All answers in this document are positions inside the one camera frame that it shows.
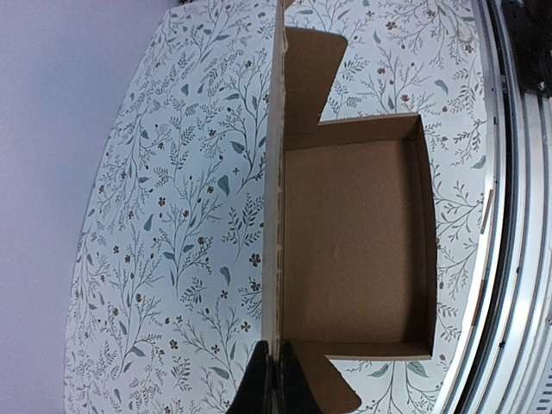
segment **open cardboard box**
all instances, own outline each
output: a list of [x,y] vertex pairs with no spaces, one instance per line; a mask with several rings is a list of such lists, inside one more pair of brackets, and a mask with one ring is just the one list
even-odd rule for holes
[[422,121],[319,122],[347,41],[277,24],[274,47],[262,336],[272,355],[280,340],[293,344],[324,413],[351,412],[360,399],[327,357],[433,352],[436,231]]

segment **gray wall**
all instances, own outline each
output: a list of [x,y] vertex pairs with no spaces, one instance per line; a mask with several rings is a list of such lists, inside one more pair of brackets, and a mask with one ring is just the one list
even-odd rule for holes
[[78,234],[116,110],[176,0],[0,2],[0,412],[63,412]]

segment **floral tablecloth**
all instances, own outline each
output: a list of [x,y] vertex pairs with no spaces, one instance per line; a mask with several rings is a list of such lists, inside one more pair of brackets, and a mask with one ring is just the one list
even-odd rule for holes
[[[67,413],[225,412],[260,338],[273,0],[163,17],[111,130],[78,244]],[[431,361],[336,362],[359,412],[431,412],[460,334],[486,173],[467,0],[297,0],[289,26],[349,46],[323,120],[419,112],[436,204]]]

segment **brown box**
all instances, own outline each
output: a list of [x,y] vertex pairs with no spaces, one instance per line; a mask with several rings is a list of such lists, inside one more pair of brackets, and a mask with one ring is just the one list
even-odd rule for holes
[[323,412],[351,412],[360,400],[326,356],[432,355],[436,231],[423,126],[415,114],[319,123],[347,41],[287,28],[285,50],[278,32],[262,335],[273,354],[279,340],[293,343]]

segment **floral pattern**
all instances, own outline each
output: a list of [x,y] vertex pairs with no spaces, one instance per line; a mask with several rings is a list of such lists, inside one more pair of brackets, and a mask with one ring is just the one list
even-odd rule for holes
[[[68,413],[225,412],[260,338],[274,0],[169,10],[124,98],[78,243]],[[323,120],[419,112],[436,204],[431,361],[337,361],[359,412],[431,412],[460,335],[486,111],[468,0],[296,0],[286,24],[348,50]]]

